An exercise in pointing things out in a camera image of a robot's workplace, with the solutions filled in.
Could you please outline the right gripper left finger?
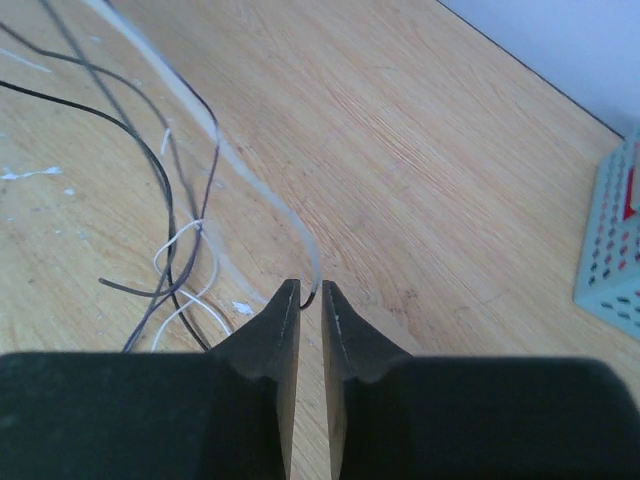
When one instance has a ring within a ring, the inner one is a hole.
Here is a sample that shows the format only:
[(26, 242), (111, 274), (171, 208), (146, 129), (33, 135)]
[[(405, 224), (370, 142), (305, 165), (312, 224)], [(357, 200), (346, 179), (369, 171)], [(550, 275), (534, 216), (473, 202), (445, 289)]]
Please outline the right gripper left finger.
[(1, 359), (5, 479), (286, 479), (300, 284), (205, 353)]

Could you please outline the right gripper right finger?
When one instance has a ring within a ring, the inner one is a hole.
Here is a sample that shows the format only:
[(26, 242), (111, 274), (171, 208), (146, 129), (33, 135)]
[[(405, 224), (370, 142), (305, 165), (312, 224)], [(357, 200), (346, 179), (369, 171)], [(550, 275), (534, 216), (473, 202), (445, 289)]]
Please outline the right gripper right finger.
[(635, 479), (639, 410), (581, 357), (415, 356), (322, 286), (335, 479)]

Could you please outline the white zip tie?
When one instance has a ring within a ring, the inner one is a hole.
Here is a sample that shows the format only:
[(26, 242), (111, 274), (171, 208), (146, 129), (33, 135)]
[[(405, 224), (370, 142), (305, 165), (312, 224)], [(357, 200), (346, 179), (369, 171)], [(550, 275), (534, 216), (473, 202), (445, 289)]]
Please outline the white zip tie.
[(322, 280), (321, 263), (318, 244), (300, 216), (287, 205), (281, 197), (273, 192), (269, 186), (248, 167), (247, 163), (240, 158), (236, 149), (225, 138), (223, 130), (208, 103), (140, 30), (108, 1), (84, 1), (84, 4), (123, 35), (126, 40), (140, 52), (170, 92), (181, 102), (191, 117), (215, 142), (219, 148), (220, 155), (230, 164), (235, 173), (291, 221), (306, 246), (311, 260), (311, 290), (307, 300), (304, 302), (304, 305), (309, 306), (317, 294)]

